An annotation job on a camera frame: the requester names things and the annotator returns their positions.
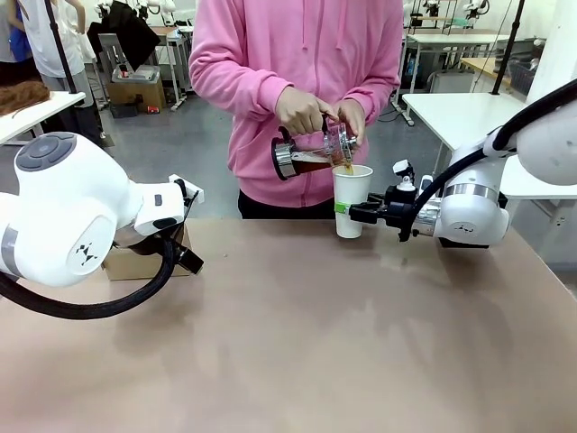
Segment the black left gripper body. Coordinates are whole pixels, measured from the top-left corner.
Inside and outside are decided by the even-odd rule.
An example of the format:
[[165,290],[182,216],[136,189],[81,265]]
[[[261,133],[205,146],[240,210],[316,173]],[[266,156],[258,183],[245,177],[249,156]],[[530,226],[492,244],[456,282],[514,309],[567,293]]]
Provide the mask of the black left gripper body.
[[115,247],[129,249],[135,253],[166,253],[170,247],[175,252],[177,234],[183,223],[176,220],[153,221],[151,235],[139,234],[134,226],[125,226],[115,233]]

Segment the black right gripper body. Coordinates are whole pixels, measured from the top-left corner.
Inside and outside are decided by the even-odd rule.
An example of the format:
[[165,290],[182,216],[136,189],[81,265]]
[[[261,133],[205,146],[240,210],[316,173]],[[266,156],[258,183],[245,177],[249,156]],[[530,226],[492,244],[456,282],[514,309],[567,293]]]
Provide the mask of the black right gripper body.
[[417,189],[408,190],[398,186],[389,186],[384,195],[385,217],[388,226],[401,226],[407,218],[407,213],[413,207],[417,198]]

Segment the person's left hand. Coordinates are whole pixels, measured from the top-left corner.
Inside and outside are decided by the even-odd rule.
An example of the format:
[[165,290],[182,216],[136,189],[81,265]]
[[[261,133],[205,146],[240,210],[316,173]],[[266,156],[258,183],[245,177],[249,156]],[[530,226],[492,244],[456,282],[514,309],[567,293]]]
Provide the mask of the person's left hand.
[[354,99],[346,98],[336,106],[338,117],[346,125],[350,136],[361,144],[365,135],[366,118],[363,107]]

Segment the person's right hand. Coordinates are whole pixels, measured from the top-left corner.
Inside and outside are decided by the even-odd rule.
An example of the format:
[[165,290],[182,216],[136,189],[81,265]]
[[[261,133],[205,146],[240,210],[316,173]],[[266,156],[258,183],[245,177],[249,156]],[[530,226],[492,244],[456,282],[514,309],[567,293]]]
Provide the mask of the person's right hand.
[[275,112],[280,124],[293,136],[321,131],[325,116],[335,122],[338,120],[331,105],[294,87],[286,87],[281,92]]

